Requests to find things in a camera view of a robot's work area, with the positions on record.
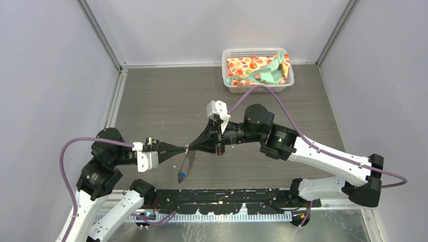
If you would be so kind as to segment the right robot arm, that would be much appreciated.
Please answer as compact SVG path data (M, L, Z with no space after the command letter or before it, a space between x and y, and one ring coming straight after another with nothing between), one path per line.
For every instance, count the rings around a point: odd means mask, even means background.
M274 123L274 114L261 104L247 107L241 123L230 122L223 106L220 101L207 106L207 126L189 150L222 155L228 145L259 143L260 152L269 158L306 164L331 174L328 178L293 179L288 193L291 205L301 207L317 199L344 198L363 207L379 205L382 156L356 156L323 146Z

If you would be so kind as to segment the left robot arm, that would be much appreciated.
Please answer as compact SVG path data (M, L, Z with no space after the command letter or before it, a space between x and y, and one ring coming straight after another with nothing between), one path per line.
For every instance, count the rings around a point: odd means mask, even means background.
M64 168L66 149L78 141L92 141L92 158L82 168L73 191ZM153 185L136 179L121 202L99 222L96 215L122 178L118 166L136 165L140 172L157 168L167 159L186 152L187 148L148 138L145 142L126 143L116 128L104 128L96 137L79 137L68 141L60 152L60 171L72 199L72 209L58 241L107 241L131 213L148 209L155 203Z

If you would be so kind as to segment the large metal keyring disc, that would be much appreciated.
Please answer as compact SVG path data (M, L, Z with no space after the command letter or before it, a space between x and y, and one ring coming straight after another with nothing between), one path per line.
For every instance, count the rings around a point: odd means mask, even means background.
M178 184L181 184L184 181L184 179L187 177L187 175L190 174L190 172L194 166L194 163L196 161L196 157L197 157L196 151L187 150L185 152L184 159L183 159L181 166L180 166L180 169L177 173ZM181 178L181 176L180 176L180 173L182 173L182 172L186 173L186 176L184 178Z

